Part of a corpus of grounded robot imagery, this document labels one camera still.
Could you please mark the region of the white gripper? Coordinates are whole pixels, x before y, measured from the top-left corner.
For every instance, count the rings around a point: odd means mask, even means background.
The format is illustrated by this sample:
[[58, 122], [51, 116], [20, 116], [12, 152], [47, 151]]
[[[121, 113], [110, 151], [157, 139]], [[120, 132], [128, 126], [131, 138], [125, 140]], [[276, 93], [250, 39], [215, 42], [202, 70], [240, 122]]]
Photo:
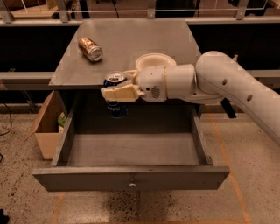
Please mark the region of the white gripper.
[[147, 102], [164, 102], [167, 100], [165, 92], [165, 67], [149, 66], [142, 70], [128, 70], [123, 72], [132, 84], [115, 87], [103, 87], [101, 95], [108, 102], [135, 102], [142, 98]]

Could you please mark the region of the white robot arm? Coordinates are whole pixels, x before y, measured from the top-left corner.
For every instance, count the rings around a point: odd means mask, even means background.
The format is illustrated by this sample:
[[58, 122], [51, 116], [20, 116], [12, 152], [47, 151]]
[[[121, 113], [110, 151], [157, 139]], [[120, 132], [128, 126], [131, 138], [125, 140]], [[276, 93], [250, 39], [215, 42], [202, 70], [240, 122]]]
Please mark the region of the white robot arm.
[[280, 95], [222, 52], [206, 52], [195, 65], [149, 66], [132, 71], [126, 81], [103, 87], [101, 95], [108, 102], [141, 98], [147, 102], [180, 99], [212, 104], [228, 99], [280, 144]]

